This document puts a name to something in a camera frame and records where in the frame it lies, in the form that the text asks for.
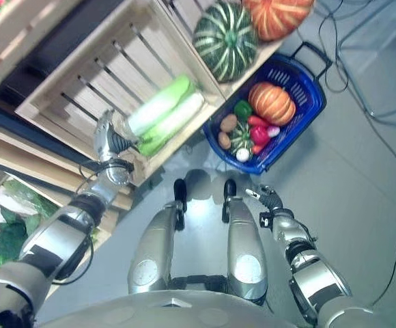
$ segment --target blue plastic basket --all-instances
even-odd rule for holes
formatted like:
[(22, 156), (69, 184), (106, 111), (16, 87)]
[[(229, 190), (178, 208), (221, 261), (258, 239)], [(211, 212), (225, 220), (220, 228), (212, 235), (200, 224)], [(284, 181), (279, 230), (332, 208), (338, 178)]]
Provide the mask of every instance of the blue plastic basket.
[[(315, 52), (326, 64), (325, 69), (317, 76), (295, 59), (296, 54), (303, 47)], [(308, 42), (303, 42), (290, 57), (274, 54), (204, 124), (204, 133), (210, 146), (224, 161), (246, 173), (261, 174), (264, 170), (267, 170), (326, 106), (326, 98), (318, 79), (331, 65), (330, 59), (316, 46)], [(249, 90), (261, 81), (269, 81), (274, 85), (283, 87), (295, 102), (296, 114), (291, 122), (281, 129), (280, 134), (259, 155), (254, 156), (250, 161), (241, 163), (219, 146), (219, 126), (225, 116), (233, 113), (233, 108), (239, 100), (248, 100)]]

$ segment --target small squash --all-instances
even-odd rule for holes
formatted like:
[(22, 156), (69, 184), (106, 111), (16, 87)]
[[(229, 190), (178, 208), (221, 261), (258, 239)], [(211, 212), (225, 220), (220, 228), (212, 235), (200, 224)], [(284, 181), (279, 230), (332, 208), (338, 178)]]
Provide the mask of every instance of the small squash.
[(309, 15), (314, 0), (244, 0), (259, 38), (271, 41), (295, 30)]
[(211, 5), (193, 34), (193, 46), (219, 82), (244, 73), (255, 59), (257, 42), (250, 12), (233, 2)]
[(286, 125), (295, 115), (295, 103), (281, 87), (269, 82), (255, 84), (248, 96), (254, 112), (271, 125)]

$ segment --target red vegetable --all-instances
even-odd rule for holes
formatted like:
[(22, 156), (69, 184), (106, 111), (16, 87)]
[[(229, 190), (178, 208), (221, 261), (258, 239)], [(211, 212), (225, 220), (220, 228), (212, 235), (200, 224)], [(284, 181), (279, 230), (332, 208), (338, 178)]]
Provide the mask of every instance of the red vegetable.
[(268, 131), (264, 126), (254, 126), (250, 130), (250, 138), (254, 141), (256, 145), (265, 145), (270, 141), (270, 137), (268, 135)]
[(259, 116), (256, 115), (251, 115), (248, 118), (248, 124), (250, 124), (251, 126), (264, 126), (264, 127), (268, 127), (269, 123), (267, 123), (267, 121), (261, 119)]
[(255, 145), (251, 148), (251, 152), (253, 152), (254, 155), (258, 155), (264, 148), (266, 144), (264, 145)]

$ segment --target black cable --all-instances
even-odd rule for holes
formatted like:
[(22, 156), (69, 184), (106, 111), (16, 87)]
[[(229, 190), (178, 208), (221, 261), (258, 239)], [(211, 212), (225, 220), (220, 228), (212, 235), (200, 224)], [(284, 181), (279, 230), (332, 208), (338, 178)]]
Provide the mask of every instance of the black cable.
[(88, 159), (87, 161), (84, 161), (84, 162), (78, 164), (78, 171), (80, 172), (81, 176), (82, 176), (84, 179), (86, 179), (86, 176), (85, 176), (84, 173), (83, 173), (82, 166), (84, 166), (84, 165), (86, 165), (86, 164), (90, 164), (90, 163), (99, 164), (99, 162), (94, 161), (93, 159)]
[[(394, 151), (394, 149), (392, 148), (392, 146), (385, 140), (385, 138), (383, 138), (383, 136), (379, 133), (379, 131), (377, 130), (377, 128), (374, 126), (373, 122), (378, 122), (378, 123), (382, 123), (381, 120), (377, 119), (377, 118), (373, 118), (371, 116), (369, 116), (368, 114), (368, 110), (367, 108), (364, 106), (364, 104), (362, 103), (362, 101), (360, 101), (360, 98), (358, 97), (358, 95), (352, 90), (351, 86), (352, 86), (352, 81), (351, 78), (347, 72), (347, 70), (345, 69), (345, 66), (343, 65), (343, 62), (339, 56), (339, 51), (338, 51), (338, 33), (337, 33), (337, 21), (338, 20), (343, 20), (346, 18), (349, 18), (357, 13), (359, 13), (361, 10), (365, 9), (371, 2), (373, 2), (374, 0), (367, 0), (367, 1), (349, 1), (346, 0), (345, 3), (349, 3), (349, 4), (358, 4), (358, 5), (363, 5), (361, 8), (359, 8), (358, 10), (350, 13), (350, 14), (346, 14), (346, 15), (342, 15), (342, 16), (335, 16), (335, 13), (337, 12), (337, 10), (342, 6), (343, 1), (340, 2), (340, 4), (338, 5), (338, 7), (334, 10), (331, 10), (325, 3), (322, 3), (321, 1), (318, 1), (318, 3), (320, 5), (322, 5), (328, 12), (327, 15), (323, 15), (323, 21), (321, 22), (321, 25), (318, 29), (318, 36), (320, 38), (320, 42), (321, 42), (321, 46), (323, 51), (326, 53), (326, 49), (325, 49), (325, 44), (324, 44), (324, 40), (322, 39), (321, 36), (321, 30), (322, 27), (324, 26), (325, 21), (327, 20), (331, 20), (333, 23), (333, 27), (335, 30), (335, 60), (334, 60), (334, 64), (337, 68), (337, 72), (339, 75), (339, 78), (342, 80), (342, 82), (344, 83), (344, 87), (341, 90), (336, 90), (330, 87), (330, 85), (328, 84), (327, 81), (327, 73), (325, 76), (325, 83), (326, 83), (326, 87), (334, 93), (339, 93), (339, 92), (344, 92), (344, 91), (349, 91), (349, 93), (351, 94), (352, 98), (356, 101), (356, 103), (358, 104), (358, 106), (360, 107), (360, 110), (363, 112), (364, 118), (366, 119), (369, 127), (371, 128), (371, 130), (374, 132), (374, 134), (376, 135), (376, 137), (384, 144), (384, 146), (386, 147), (386, 149), (388, 149), (388, 151), (393, 155), (393, 157), (396, 160), (396, 152)], [(386, 284), (386, 286), (384, 287), (383, 291), (380, 293), (380, 295), (370, 304), (370, 306), (374, 306), (376, 303), (378, 303), (379, 300), (382, 299), (382, 297), (387, 293), (387, 291), (389, 290), (394, 276), (395, 276), (395, 272), (396, 272), (396, 254), (395, 254), (395, 260), (394, 260), (394, 265), (391, 271), (391, 276), (389, 277), (389, 281)]]
[(92, 239), (90, 239), (90, 258), (89, 258), (89, 262), (87, 263), (86, 267), (84, 268), (83, 272), (80, 273), (80, 275), (78, 277), (76, 277), (73, 280), (70, 281), (66, 281), (66, 282), (53, 282), (52, 285), (56, 285), (56, 286), (66, 286), (66, 285), (70, 285), (75, 283), (77, 280), (81, 279), (84, 274), (86, 274), (87, 270), (89, 270), (90, 266), (91, 266), (91, 262), (94, 259), (94, 242), (92, 241)]
[[(352, 97), (357, 101), (360, 110), (363, 111), (364, 117), (366, 119), (366, 121), (368, 122), (369, 126), (371, 127), (372, 131), (376, 134), (376, 136), (378, 137), (378, 139), (385, 145), (385, 147), (389, 150), (389, 152), (394, 156), (394, 158), (396, 159), (396, 152), (394, 151), (394, 149), (391, 147), (391, 145), (383, 138), (383, 136), (378, 132), (377, 128), (374, 126), (373, 123), (373, 119), (371, 118), (371, 116), (369, 116), (367, 109), (363, 106), (362, 102), (358, 101), (358, 97), (357, 95), (354, 93), (353, 90), (351, 90), (351, 88), (348, 88), (349, 93), (352, 95)], [(389, 281), (388, 284), (383, 288), (383, 291), (380, 293), (380, 295), (370, 304), (370, 306), (374, 306), (375, 304), (378, 303), (379, 300), (382, 299), (382, 297), (387, 293), (389, 287), (392, 284), (392, 281), (394, 279), (395, 276), (395, 272), (396, 272), (396, 253), (395, 253), (395, 260), (394, 260), (394, 265), (393, 265), (393, 269), (391, 272), (391, 276), (389, 277)]]

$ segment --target potato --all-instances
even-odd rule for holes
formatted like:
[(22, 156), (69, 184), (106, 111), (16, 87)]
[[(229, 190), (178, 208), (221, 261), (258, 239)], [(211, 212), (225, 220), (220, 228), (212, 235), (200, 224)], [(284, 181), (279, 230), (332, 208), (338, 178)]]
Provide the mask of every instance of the potato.
[(224, 150), (230, 149), (231, 147), (231, 140), (228, 134), (222, 131), (218, 134), (218, 143)]
[(220, 126), (221, 131), (225, 133), (232, 132), (232, 130), (234, 130), (234, 128), (236, 127), (237, 123), (238, 123), (238, 119), (236, 115), (229, 114), (225, 116), (225, 118), (221, 122), (221, 126)]

